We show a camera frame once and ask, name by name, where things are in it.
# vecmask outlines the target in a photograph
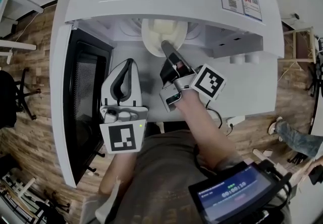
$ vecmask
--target plate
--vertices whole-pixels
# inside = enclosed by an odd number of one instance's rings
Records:
[[[178,21],[174,32],[171,35],[166,35],[150,30],[150,21],[153,19],[143,19],[141,25],[142,41],[150,53],[157,57],[166,57],[161,47],[164,40],[169,41],[176,50],[182,46],[187,35],[187,22]]]

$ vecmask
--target shoe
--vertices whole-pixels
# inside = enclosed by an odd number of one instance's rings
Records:
[[[280,120],[282,120],[282,117],[278,117],[274,123],[272,123],[268,128],[268,134],[272,135],[276,132],[276,123]]]

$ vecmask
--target forearm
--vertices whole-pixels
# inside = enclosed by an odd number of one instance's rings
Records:
[[[221,160],[237,153],[235,144],[218,129],[200,100],[179,110],[209,167],[215,168]]]
[[[132,180],[136,158],[136,153],[116,154],[100,183],[99,194],[110,195],[117,178],[121,180],[119,192],[123,193]]]

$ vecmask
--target white countertop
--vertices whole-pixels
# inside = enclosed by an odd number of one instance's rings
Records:
[[[275,110],[277,92],[277,57],[259,52],[259,64],[230,64],[229,57],[213,59],[201,49],[181,48],[185,60],[194,68],[208,63],[227,78],[227,84],[216,102],[209,107],[216,109],[223,118],[260,114]],[[127,58],[133,58],[139,70],[143,105],[149,107],[149,122],[181,121],[175,110],[167,113],[159,92],[163,86],[159,76],[165,58],[150,54],[138,44],[119,44],[113,52],[113,69]]]

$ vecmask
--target jeans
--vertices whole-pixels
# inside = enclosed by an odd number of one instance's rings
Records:
[[[276,123],[276,132],[290,148],[313,158],[323,142],[322,136],[300,133],[291,128],[286,121]]]

